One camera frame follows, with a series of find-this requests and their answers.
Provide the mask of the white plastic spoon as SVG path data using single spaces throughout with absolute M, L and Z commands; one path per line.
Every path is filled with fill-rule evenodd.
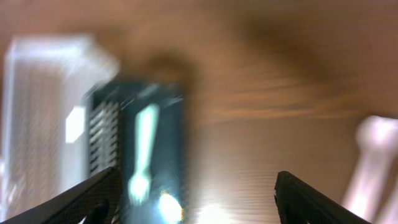
M 369 116 L 356 132 L 359 157 L 342 205 L 372 222 L 391 165 L 397 156 L 397 120 Z

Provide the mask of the mint green plastic fork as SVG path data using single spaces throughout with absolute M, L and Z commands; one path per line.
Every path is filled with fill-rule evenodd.
M 139 206 L 149 198 L 152 177 L 150 164 L 159 121 L 159 106 L 155 103 L 140 110 L 135 118 L 134 172 L 128 181 L 128 196 Z

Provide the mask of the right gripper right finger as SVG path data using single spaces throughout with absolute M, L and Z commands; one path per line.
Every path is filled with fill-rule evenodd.
M 287 171 L 277 175 L 274 198 L 281 224 L 370 224 Z

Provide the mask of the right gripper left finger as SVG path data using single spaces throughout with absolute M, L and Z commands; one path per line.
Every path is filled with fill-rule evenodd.
M 6 224 L 112 223 L 121 198 L 121 173 L 109 167 Z

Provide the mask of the dark green plastic basket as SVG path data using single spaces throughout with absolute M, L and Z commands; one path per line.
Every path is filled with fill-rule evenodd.
M 89 173 L 121 173 L 112 223 L 183 223 L 183 100 L 175 84 L 112 81 L 88 92 Z

